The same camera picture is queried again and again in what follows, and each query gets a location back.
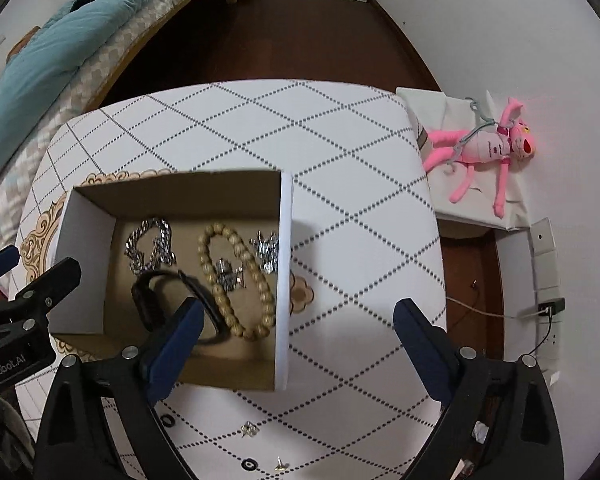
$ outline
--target patterned tablecloth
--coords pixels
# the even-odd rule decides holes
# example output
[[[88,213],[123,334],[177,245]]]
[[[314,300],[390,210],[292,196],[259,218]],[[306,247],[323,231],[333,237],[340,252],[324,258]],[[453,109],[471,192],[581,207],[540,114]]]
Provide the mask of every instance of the patterned tablecloth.
[[[48,266],[66,190],[143,173],[282,168],[294,175],[289,386],[231,392],[183,384],[158,403],[201,479],[400,478],[438,419],[392,330],[411,297],[445,326],[442,257],[404,105],[340,83],[255,80],[178,88],[71,120],[49,146],[20,223],[10,296]],[[17,387],[35,435],[53,367]],[[127,472],[143,478],[105,402]],[[247,421],[260,431],[242,437]],[[258,469],[240,462],[252,458]]]

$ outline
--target white cable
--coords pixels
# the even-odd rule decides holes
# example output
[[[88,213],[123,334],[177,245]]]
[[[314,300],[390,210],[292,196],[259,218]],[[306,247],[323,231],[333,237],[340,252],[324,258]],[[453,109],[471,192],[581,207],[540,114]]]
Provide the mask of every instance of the white cable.
[[[525,314],[524,316],[505,316],[504,314],[492,314],[491,312],[485,312],[483,310],[478,310],[477,308],[474,308],[471,305],[467,305],[466,303],[463,303],[462,301],[456,300],[456,298],[452,298],[451,296],[447,296],[446,298],[449,301],[453,301],[454,303],[457,303],[460,306],[464,306],[465,308],[468,308],[469,310],[473,310],[474,312],[477,312],[478,314],[482,314],[483,316],[489,316],[489,317],[501,317],[501,318],[506,318],[506,319],[525,319],[525,317],[540,316],[541,314],[546,314],[549,311],[549,308],[546,308],[544,310],[539,310],[538,312],[533,312],[532,314]]]

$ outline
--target dark brown floor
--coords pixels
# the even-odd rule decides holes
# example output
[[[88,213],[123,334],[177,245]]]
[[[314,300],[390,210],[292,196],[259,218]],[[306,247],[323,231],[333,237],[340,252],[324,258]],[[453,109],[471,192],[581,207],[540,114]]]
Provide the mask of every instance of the dark brown floor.
[[[371,4],[350,0],[194,0],[145,46],[104,104],[198,83],[303,78],[430,88],[432,78],[406,54],[396,31]],[[448,295],[502,312],[493,235],[442,241]],[[452,340],[502,355],[504,326],[448,302]]]

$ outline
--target wooden bed frame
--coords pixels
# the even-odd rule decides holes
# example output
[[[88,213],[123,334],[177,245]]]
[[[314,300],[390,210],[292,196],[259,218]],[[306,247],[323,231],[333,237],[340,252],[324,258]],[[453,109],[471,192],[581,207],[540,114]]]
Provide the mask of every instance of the wooden bed frame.
[[[136,57],[138,52],[142,50],[142,48],[148,43],[148,41],[154,37],[158,31],[167,23],[173,16],[175,16],[183,7],[185,7],[192,0],[183,0],[176,7],[170,10],[167,14],[165,14],[160,20],[155,22],[142,36],[140,36],[133,46],[126,52],[124,57],[118,63],[116,69],[109,75],[104,85],[100,88],[100,91],[94,95],[94,97],[89,101],[83,113],[91,112],[92,110],[96,110],[100,108],[100,105],[104,101],[105,97],[111,90],[111,87],[118,80],[120,75],[126,70],[126,67],[129,66],[129,63]],[[228,4],[235,4],[238,0],[226,0]]]

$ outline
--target power adapter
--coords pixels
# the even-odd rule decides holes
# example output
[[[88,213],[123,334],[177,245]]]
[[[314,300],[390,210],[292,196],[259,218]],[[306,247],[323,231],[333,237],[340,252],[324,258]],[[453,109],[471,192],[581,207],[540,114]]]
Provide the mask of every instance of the power adapter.
[[[557,300],[545,301],[544,303],[540,303],[538,305],[538,316],[540,317],[548,317],[549,314],[551,316],[555,316],[564,310],[564,298],[558,298]]]

